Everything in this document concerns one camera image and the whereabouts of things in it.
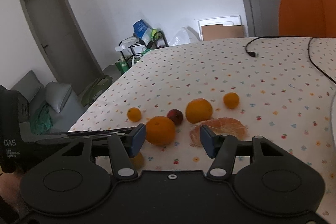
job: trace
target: green box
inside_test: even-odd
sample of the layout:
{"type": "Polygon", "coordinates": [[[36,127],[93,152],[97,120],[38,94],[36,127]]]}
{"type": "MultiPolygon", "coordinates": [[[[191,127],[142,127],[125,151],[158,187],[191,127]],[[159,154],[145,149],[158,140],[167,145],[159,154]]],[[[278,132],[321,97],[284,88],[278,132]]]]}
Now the green box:
{"type": "Polygon", "coordinates": [[[115,65],[117,66],[118,70],[120,71],[121,75],[128,71],[128,65],[125,60],[119,59],[115,65]]]}

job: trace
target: white circular cap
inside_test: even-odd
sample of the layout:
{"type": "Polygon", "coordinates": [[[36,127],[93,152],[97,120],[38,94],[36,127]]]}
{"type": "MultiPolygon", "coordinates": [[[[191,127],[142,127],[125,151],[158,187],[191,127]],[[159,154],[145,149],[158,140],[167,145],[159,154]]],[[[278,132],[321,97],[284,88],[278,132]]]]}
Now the white circular cap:
{"type": "Polygon", "coordinates": [[[222,177],[226,175],[226,171],[222,168],[215,168],[210,171],[210,174],[214,177],[222,177]]]}
{"type": "Polygon", "coordinates": [[[129,177],[133,175],[135,172],[131,168],[122,168],[118,171],[118,174],[122,177],[129,177]]]}
{"type": "Polygon", "coordinates": [[[168,176],[169,179],[177,179],[177,175],[174,175],[174,174],[170,174],[168,176]]]}

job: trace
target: green cloth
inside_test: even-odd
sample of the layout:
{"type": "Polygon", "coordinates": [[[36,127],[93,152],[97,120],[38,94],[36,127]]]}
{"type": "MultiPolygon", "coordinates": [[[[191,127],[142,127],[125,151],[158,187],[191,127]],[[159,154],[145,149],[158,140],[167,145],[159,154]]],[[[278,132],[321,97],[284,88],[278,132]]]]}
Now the green cloth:
{"type": "Polygon", "coordinates": [[[112,85],[112,80],[113,78],[108,75],[97,78],[83,95],[82,106],[92,105],[112,85]]]}
{"type": "Polygon", "coordinates": [[[34,115],[30,118],[30,130],[35,135],[45,133],[48,129],[53,127],[53,122],[49,114],[49,107],[46,102],[36,110],[34,115]]]}

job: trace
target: black cable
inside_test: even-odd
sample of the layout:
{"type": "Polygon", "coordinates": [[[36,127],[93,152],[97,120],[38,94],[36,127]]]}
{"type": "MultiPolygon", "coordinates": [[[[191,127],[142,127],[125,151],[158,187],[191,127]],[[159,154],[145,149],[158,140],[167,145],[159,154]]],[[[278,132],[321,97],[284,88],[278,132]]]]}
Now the black cable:
{"type": "MultiPolygon", "coordinates": [[[[247,47],[248,45],[250,45],[252,42],[256,41],[256,40],[259,40],[259,39],[262,39],[262,38],[285,38],[285,37],[298,37],[298,36],[279,36],[279,37],[257,37],[253,40],[251,40],[250,42],[248,42],[245,46],[245,52],[251,56],[251,57],[258,57],[259,56],[259,53],[258,52],[249,52],[247,50],[247,47]]],[[[330,77],[327,73],[325,73],[323,70],[321,70],[314,62],[313,60],[311,59],[310,57],[310,43],[314,40],[314,39],[318,39],[318,37],[312,37],[309,42],[308,42],[308,58],[309,58],[309,61],[310,63],[312,63],[312,65],[317,68],[323,75],[325,75],[331,82],[333,82],[335,85],[336,85],[336,81],[330,77]]]]}

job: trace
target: door handle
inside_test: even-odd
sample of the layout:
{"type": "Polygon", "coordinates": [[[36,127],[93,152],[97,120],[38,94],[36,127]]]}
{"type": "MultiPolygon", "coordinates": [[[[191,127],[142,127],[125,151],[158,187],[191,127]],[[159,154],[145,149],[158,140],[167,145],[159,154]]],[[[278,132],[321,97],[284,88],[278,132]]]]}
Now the door handle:
{"type": "Polygon", "coordinates": [[[45,49],[46,49],[47,47],[49,47],[49,44],[47,44],[47,45],[45,45],[45,46],[42,46],[42,47],[43,47],[43,50],[44,50],[45,54],[47,54],[47,52],[45,51],[45,49]]]}

